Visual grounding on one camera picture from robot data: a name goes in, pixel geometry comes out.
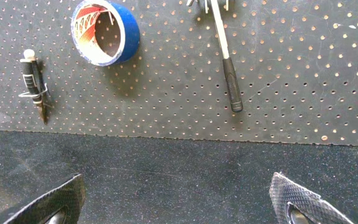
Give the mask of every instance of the black rubber grip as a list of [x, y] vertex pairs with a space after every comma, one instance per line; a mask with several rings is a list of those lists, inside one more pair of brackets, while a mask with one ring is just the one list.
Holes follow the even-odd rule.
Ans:
[[227, 90], [229, 92], [230, 105], [233, 112], [242, 111], [242, 100], [239, 84], [237, 82], [236, 71], [231, 58], [223, 59], [224, 76], [226, 77]]
[[[23, 71], [23, 79], [24, 83], [29, 90], [29, 93], [31, 95], [39, 95], [40, 91], [37, 88], [37, 84], [35, 82], [34, 78], [34, 71], [32, 69], [32, 63], [31, 62], [21, 62], [22, 71]], [[34, 102], [40, 102], [42, 101], [42, 97], [33, 97]]]

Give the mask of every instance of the black table surface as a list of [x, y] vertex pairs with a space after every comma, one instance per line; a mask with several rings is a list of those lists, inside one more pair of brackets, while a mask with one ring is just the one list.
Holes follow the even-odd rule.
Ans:
[[358, 147], [0, 131], [0, 212], [73, 172], [79, 223], [276, 223], [274, 172], [358, 223]]

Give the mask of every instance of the blue painter's tape roll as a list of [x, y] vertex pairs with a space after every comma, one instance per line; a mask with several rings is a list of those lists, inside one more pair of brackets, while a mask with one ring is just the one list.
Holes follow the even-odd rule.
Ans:
[[[108, 13], [110, 22], [117, 27], [119, 38], [113, 40], [114, 52], [104, 52], [96, 40], [98, 17]], [[71, 34], [81, 56], [94, 65], [107, 66], [129, 60], [139, 48], [140, 32], [135, 17], [124, 6], [108, 0], [85, 0], [73, 13]]]

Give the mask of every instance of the black pegboard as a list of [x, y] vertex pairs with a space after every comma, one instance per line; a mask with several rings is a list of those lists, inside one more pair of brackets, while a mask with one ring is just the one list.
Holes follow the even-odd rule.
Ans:
[[[222, 5], [245, 108], [236, 114], [203, 4], [119, 2], [137, 19], [139, 51], [96, 67], [71, 39], [78, 3], [0, 1], [0, 130], [358, 145], [358, 1]], [[18, 97], [28, 48], [50, 88], [47, 126]]]

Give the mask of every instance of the blue tape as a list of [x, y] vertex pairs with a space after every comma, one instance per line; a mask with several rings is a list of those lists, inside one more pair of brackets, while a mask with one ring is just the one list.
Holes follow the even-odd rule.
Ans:
[[[116, 19], [115, 22], [119, 24], [121, 43], [117, 54], [113, 57], [107, 55], [100, 49], [94, 37], [94, 28], [93, 30], [90, 29], [91, 24], [96, 23], [97, 17], [100, 15], [97, 11], [92, 12], [92, 9], [90, 9], [96, 8], [96, 6], [102, 6], [107, 11], [110, 11]], [[89, 9], [91, 12], [84, 15], [84, 9]], [[77, 18], [79, 13], [81, 13], [83, 17]], [[89, 31], [90, 35], [87, 34], [86, 37], [89, 38], [85, 38], [84, 40], [83, 35], [86, 34], [86, 31]], [[71, 35], [81, 56], [92, 64], [99, 66], [112, 65], [129, 60], [136, 54], [140, 41], [139, 26], [130, 10], [110, 0], [85, 0], [79, 3], [74, 10], [71, 20]]]

